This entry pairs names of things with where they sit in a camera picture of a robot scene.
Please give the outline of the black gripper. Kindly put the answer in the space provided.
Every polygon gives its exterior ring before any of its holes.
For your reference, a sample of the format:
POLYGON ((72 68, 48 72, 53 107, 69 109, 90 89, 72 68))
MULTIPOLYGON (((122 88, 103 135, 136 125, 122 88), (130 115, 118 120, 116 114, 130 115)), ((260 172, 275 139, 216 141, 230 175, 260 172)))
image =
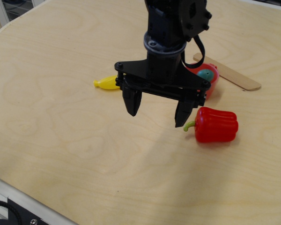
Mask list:
POLYGON ((141 104, 143 93, 157 95, 178 101, 175 112, 175 127, 182 127, 196 106, 203 106, 210 82, 197 76, 187 68, 197 68, 204 62, 185 62, 184 50, 157 52, 150 49, 144 60, 120 61, 115 64, 118 72, 116 85, 122 91, 127 112, 135 116, 141 104))

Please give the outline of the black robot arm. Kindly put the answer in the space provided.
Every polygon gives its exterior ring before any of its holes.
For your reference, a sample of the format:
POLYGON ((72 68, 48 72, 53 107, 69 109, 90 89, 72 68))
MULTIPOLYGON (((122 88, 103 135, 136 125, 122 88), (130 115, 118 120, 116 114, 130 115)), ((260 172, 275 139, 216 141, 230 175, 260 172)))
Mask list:
POLYGON ((185 61, 185 47, 194 40, 202 55, 199 34, 209 28, 212 14, 205 0, 147 0, 148 30, 143 43, 145 60, 115 64, 116 85, 122 90, 127 112, 135 116, 143 93, 178 102, 175 125, 182 127, 192 110, 203 106, 211 83, 193 73, 203 64, 185 61))

